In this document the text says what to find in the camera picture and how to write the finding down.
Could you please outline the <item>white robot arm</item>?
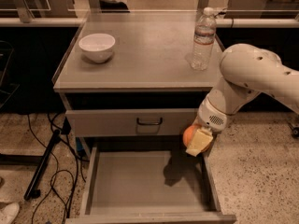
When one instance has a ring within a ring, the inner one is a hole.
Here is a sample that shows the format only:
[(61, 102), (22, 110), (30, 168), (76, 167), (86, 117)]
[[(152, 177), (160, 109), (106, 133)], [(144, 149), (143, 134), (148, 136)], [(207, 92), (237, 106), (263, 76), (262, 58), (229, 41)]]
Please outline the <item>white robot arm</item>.
[(186, 152), (194, 157), (207, 151), (231, 117), (261, 93), (299, 113), (299, 72), (283, 65), (276, 53), (235, 44), (221, 55), (220, 70), (221, 78), (183, 134)]

